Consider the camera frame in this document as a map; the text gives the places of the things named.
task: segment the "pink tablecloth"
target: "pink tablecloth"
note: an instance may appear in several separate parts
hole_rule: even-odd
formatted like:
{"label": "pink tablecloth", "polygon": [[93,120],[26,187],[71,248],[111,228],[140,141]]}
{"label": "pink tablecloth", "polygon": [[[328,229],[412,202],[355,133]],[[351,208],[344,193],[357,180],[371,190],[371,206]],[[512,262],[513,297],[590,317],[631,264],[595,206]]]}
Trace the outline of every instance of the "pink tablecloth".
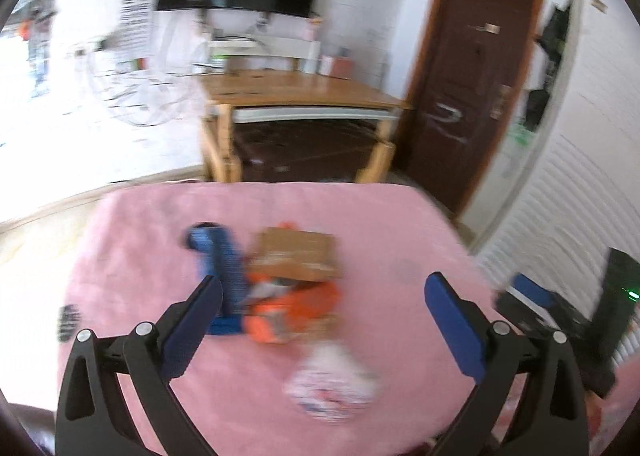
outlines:
{"label": "pink tablecloth", "polygon": [[[302,353],[242,336],[206,337],[172,388],[221,456],[391,456],[439,433],[472,389],[424,304],[424,279],[443,272],[490,320],[491,291],[456,234],[415,190],[355,184],[160,184],[111,194],[95,213],[66,294],[79,327],[98,336],[155,321],[197,285],[182,246],[198,222],[229,227],[242,248],[266,226],[294,221],[334,234],[344,266],[342,335],[382,380],[368,409],[341,425],[311,418],[282,391]],[[60,377],[71,343],[60,349]],[[123,388],[146,445],[163,454],[128,379]]]}

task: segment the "tiled floor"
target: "tiled floor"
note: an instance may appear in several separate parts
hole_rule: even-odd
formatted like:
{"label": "tiled floor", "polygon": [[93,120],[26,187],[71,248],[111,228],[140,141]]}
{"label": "tiled floor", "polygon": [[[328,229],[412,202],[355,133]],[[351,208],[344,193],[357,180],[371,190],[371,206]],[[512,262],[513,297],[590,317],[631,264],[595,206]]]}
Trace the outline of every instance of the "tiled floor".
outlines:
{"label": "tiled floor", "polygon": [[[194,173],[159,176],[143,182]],[[388,182],[412,185],[397,174]],[[0,388],[10,402],[56,409],[58,310],[79,240],[103,193],[0,233]]]}

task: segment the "dark brown door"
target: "dark brown door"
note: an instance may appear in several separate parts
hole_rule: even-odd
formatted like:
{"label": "dark brown door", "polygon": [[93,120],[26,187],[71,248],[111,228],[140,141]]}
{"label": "dark brown door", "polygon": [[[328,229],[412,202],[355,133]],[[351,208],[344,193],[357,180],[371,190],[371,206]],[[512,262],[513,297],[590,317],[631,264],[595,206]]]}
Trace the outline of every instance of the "dark brown door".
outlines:
{"label": "dark brown door", "polygon": [[516,83],[534,0],[442,0],[410,130],[409,176],[458,212]]}

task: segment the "blue object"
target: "blue object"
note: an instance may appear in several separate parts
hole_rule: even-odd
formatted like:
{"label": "blue object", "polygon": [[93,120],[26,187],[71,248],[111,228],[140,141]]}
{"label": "blue object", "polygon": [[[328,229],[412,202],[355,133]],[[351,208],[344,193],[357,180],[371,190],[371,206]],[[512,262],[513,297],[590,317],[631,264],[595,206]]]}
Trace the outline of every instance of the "blue object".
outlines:
{"label": "blue object", "polygon": [[178,378],[193,359],[205,332],[210,328],[211,318],[222,305],[223,292],[220,280],[209,277],[204,282],[197,298],[189,303],[182,320],[176,325],[162,345],[160,376],[165,382]]}
{"label": "blue object", "polygon": [[466,302],[450,290],[449,283],[439,272],[431,274],[425,281],[424,301],[460,372],[471,376],[479,384],[486,372],[485,342],[478,336],[461,308]]}
{"label": "blue object", "polygon": [[242,302],[247,295],[247,284],[242,270],[242,257],[235,250],[230,233],[217,224],[199,224],[189,230],[187,245],[202,254],[201,275],[213,276],[222,283],[222,308],[207,333],[242,333]]}
{"label": "blue object", "polygon": [[554,304],[554,296],[551,292],[536,285],[529,277],[522,274],[516,274],[513,277],[511,286],[542,308],[549,309]]}

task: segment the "baseboard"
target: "baseboard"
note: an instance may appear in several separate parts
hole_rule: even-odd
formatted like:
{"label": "baseboard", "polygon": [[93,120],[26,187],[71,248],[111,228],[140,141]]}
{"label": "baseboard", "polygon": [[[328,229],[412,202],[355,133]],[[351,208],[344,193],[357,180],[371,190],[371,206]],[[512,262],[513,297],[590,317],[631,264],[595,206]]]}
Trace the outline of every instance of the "baseboard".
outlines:
{"label": "baseboard", "polygon": [[204,168],[202,165],[193,165],[190,167],[173,169],[171,171],[159,172],[156,174],[151,174],[149,176],[142,176],[133,180],[110,183],[103,187],[44,205],[43,207],[37,209],[34,213],[28,214],[27,216],[18,216],[16,218],[1,222],[0,234],[8,232],[9,230],[15,229],[16,227],[20,227],[32,221],[50,216],[51,214],[55,214],[56,212],[94,202],[96,200],[99,200],[100,198],[103,198],[104,195],[118,189],[122,189],[125,187],[134,187],[136,185],[144,185],[148,183],[162,183],[168,181],[180,181],[189,178],[200,178],[203,173]]}

